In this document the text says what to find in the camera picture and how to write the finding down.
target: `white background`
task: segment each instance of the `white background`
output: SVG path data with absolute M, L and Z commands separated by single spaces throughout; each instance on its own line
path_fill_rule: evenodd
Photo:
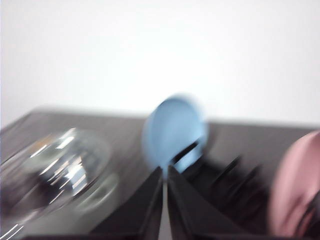
M 2 0 L 1 126 L 64 106 L 320 125 L 318 0 Z

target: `dark table surface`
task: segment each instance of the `dark table surface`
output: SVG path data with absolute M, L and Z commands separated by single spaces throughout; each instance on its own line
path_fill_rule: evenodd
M 57 111 L 31 112 L 1 130 L 1 161 L 52 132 L 69 128 L 92 130 L 111 146 L 113 167 L 122 178 L 121 201 L 124 202 L 152 171 L 142 153 L 141 133 L 144 121 L 145 118 Z M 279 161 L 288 147 L 313 129 L 211 122 L 206 152 L 209 161 L 223 165 L 242 155 L 243 171 L 249 171 L 262 164 L 262 179 L 266 185 L 270 185 Z M 171 233 L 166 194 L 163 206 L 159 239 L 167 240 L 171 239 Z

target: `blue balloon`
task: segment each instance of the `blue balloon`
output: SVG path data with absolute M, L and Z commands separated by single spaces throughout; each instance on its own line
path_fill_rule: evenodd
M 196 106 L 185 97 L 173 96 L 162 102 L 146 120 L 142 147 L 150 165 L 162 167 L 166 176 L 170 164 L 180 173 L 194 164 L 203 154 L 207 138 L 208 126 Z M 173 162 L 177 154 L 195 142 L 195 148 Z

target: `white wall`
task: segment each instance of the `white wall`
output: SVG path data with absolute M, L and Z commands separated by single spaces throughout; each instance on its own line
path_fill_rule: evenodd
M 38 106 L 320 125 L 318 0 L 2 0 L 1 124 Z

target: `blurry object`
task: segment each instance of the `blurry object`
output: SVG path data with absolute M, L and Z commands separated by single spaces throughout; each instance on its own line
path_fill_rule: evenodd
M 104 141 L 72 128 L 50 134 L 5 161 L 1 240 L 18 234 L 88 232 L 118 206 L 119 179 L 108 169 L 109 160 Z M 100 208 L 103 212 L 97 215 Z
M 181 173 L 201 157 L 207 138 L 207 125 L 195 105 L 173 96 L 145 122 L 142 146 L 152 166 L 161 166 L 166 174 L 172 164 Z
M 286 152 L 270 193 L 268 224 L 272 234 L 303 236 L 319 208 L 320 131 L 297 140 Z

